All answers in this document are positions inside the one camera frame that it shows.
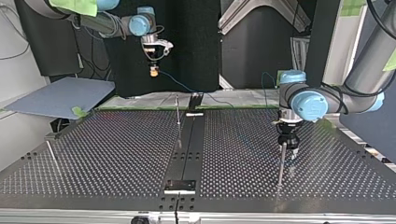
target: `green tape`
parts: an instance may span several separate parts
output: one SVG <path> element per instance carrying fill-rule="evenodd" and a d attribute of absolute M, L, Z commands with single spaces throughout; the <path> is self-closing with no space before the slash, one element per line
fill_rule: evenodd
<path fill-rule="evenodd" d="M 176 108 L 174 106 L 101 106 L 96 110 L 176 110 Z M 187 110 L 187 107 L 180 106 L 179 110 Z"/>
<path fill-rule="evenodd" d="M 392 56 L 390 56 L 387 65 L 385 65 L 384 72 L 393 71 L 396 69 L 396 50 L 393 51 Z"/>
<path fill-rule="evenodd" d="M 96 0 L 49 0 L 53 7 L 61 7 L 81 15 L 96 17 L 98 6 Z"/>
<path fill-rule="evenodd" d="M 75 106 L 72 108 L 73 114 L 76 115 L 79 119 L 85 118 L 88 116 L 89 113 L 83 111 L 81 107 Z"/>
<path fill-rule="evenodd" d="M 344 0 L 341 8 L 342 17 L 359 16 L 361 8 L 366 4 L 365 0 Z"/>
<path fill-rule="evenodd" d="M 199 105 L 196 107 L 197 109 L 274 109 L 279 108 L 278 105 L 234 105 L 231 107 L 230 105 Z"/>
<path fill-rule="evenodd" d="M 286 72 L 287 70 L 279 70 L 277 71 L 277 77 L 276 77 L 276 85 L 279 86 L 280 85 L 280 77 L 282 76 L 282 74 L 284 72 Z"/>

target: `perforated table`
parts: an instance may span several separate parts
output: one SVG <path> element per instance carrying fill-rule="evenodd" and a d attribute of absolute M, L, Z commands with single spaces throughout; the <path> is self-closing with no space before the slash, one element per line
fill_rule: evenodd
<path fill-rule="evenodd" d="M 396 174 L 327 120 L 300 130 L 279 188 L 276 110 L 182 117 L 96 112 L 3 171 L 0 208 L 396 215 Z M 170 180 L 195 194 L 164 194 Z"/>

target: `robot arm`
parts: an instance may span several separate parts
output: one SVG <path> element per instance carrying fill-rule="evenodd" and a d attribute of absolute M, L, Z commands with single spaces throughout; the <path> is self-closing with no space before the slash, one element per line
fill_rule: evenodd
<path fill-rule="evenodd" d="M 395 12 L 396 1 L 392 1 L 383 16 L 383 22 L 394 33 Z M 313 121 L 329 113 L 362 113 L 379 109 L 385 98 L 381 90 L 394 79 L 393 71 L 384 71 L 384 67 L 395 49 L 396 40 L 377 26 L 343 86 L 310 88 L 304 83 L 303 72 L 286 72 L 280 80 L 281 110 L 291 110 L 286 114 L 293 113 L 299 119 Z"/>
<path fill-rule="evenodd" d="M 158 76 L 160 60 L 169 55 L 173 48 L 171 42 L 159 39 L 158 35 L 164 28 L 157 25 L 152 7 L 139 7 L 137 15 L 119 18 L 106 12 L 106 10 L 115 8 L 119 0 L 97 1 L 100 12 L 96 17 L 91 17 L 79 15 L 63 8 L 52 7 L 48 1 L 44 0 L 25 0 L 25 2 L 34 11 L 45 17 L 69 20 L 76 28 L 86 26 L 99 32 L 103 38 L 121 36 L 125 39 L 127 35 L 140 37 L 142 50 L 147 57 L 152 77 Z"/>

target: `white wall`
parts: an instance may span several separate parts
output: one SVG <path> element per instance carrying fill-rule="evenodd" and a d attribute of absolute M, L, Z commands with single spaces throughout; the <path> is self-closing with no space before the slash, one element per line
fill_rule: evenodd
<path fill-rule="evenodd" d="M 0 0 L 12 5 L 13 0 Z M 19 21 L 11 12 L 8 16 L 20 27 Z M 0 58 L 12 56 L 25 50 L 26 42 L 0 16 Z M 21 96 L 46 85 L 40 76 L 32 51 L 21 57 L 0 60 L 0 108 Z M 52 119 L 0 112 L 0 170 L 17 160 L 26 152 L 44 142 L 44 136 L 50 132 Z"/>

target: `thin metal rod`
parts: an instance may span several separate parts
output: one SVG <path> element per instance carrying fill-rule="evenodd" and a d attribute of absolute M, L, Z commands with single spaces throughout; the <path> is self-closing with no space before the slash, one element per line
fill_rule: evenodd
<path fill-rule="evenodd" d="M 180 110 L 178 109 L 178 95 L 176 94 L 175 106 L 177 111 L 177 125 L 180 125 Z"/>
<path fill-rule="evenodd" d="M 281 149 L 280 169 L 279 169 L 279 180 L 277 182 L 277 185 L 279 187 L 282 187 L 282 178 L 283 178 L 283 170 L 285 168 L 285 157 L 286 157 L 286 148 L 287 147 L 288 147 L 287 143 L 283 143 L 282 146 L 280 146 L 280 149 Z"/>
<path fill-rule="evenodd" d="M 55 154 L 53 153 L 52 146 L 50 145 L 50 141 L 47 141 L 46 143 L 47 143 L 47 146 L 49 147 L 49 152 L 50 152 L 51 157 L 52 157 L 55 161 L 57 161 L 57 159 L 56 159 L 56 157 L 55 157 Z"/>

